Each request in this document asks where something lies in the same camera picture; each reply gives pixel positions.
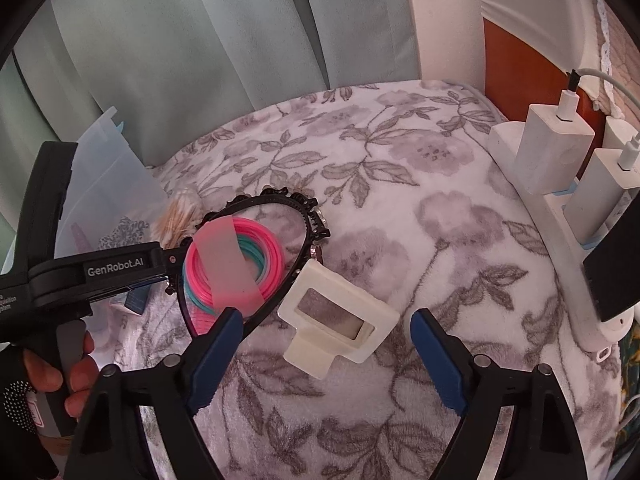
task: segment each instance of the curtain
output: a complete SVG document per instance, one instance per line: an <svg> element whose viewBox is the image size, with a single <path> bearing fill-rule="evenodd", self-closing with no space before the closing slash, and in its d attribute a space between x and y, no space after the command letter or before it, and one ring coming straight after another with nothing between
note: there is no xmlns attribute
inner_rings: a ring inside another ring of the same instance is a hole
<svg viewBox="0 0 640 480"><path fill-rule="evenodd" d="M14 237L40 145L56 139L10 57L0 68L0 262Z"/></svg>
<svg viewBox="0 0 640 480"><path fill-rule="evenodd" d="M50 0L15 58L35 102L30 120L40 121L29 136L76 140L115 106L148 166L267 105L419 78L408 0ZM11 142L23 142L22 131L11 130ZM9 224L31 158L2 169Z"/></svg>

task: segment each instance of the plastic bag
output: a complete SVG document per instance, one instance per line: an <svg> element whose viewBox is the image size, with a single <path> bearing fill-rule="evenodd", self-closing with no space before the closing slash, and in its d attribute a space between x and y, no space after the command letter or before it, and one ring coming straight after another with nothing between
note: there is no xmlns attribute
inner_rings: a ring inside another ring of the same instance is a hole
<svg viewBox="0 0 640 480"><path fill-rule="evenodd" d="M107 110L78 140L58 225L56 257L151 240L168 199L131 151Z"/></svg>

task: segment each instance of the white wall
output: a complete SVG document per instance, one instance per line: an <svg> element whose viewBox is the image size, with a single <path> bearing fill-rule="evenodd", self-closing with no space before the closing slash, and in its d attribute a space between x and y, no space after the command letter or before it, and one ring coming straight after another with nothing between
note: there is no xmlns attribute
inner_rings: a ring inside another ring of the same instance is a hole
<svg viewBox="0 0 640 480"><path fill-rule="evenodd" d="M592 0L480 1L484 18L530 44L559 69L600 67ZM594 97L597 89L597 82L595 88L585 88L595 92Z"/></svg>
<svg viewBox="0 0 640 480"><path fill-rule="evenodd" d="M482 18L530 44L563 71L599 68L592 0L411 0L423 79L484 89ZM581 86L594 98L598 84Z"/></svg>
<svg viewBox="0 0 640 480"><path fill-rule="evenodd" d="M484 91L480 0L410 0L423 79L453 79Z"/></svg>

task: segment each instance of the floral blanket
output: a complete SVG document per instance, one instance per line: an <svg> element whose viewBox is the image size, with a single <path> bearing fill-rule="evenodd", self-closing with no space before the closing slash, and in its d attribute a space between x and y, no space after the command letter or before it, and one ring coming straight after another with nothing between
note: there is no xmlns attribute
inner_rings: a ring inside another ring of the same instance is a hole
<svg viewBox="0 0 640 480"><path fill-rule="evenodd" d="M265 185L316 196L332 231L325 265L402 315L365 363L338 357L322 381L282 358L292 327L275 315L258 327L196 417L225 478L428 478L458 418L408 336L412 312L423 307L501 366L551 364L590 478L604 477L620 414L618 350L597 364L575 343L545 246L486 152L498 120L481 95L459 85L346 87L239 118L156 170L168 192L195 186L210 209ZM285 213L263 213L270 215L289 249L300 229ZM155 365L188 344L177 304L160 286L143 316L113 316L105 346L123 368ZM357 330L349 316L328 317ZM503 415L485 478L502 452ZM161 478L173 478L148 413L145 427Z"/></svg>

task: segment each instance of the white plastic frame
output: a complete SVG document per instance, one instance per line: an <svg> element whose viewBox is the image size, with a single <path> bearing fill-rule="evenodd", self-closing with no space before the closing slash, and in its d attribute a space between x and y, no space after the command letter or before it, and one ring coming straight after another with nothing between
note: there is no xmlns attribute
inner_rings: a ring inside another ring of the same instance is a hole
<svg viewBox="0 0 640 480"><path fill-rule="evenodd" d="M364 321L355 339L343 336L298 308L310 288ZM326 377L338 355L354 363L364 362L400 318L400 314L384 301L377 300L313 259L305 264L282 300L278 316L296 329L284 359L316 379Z"/></svg>

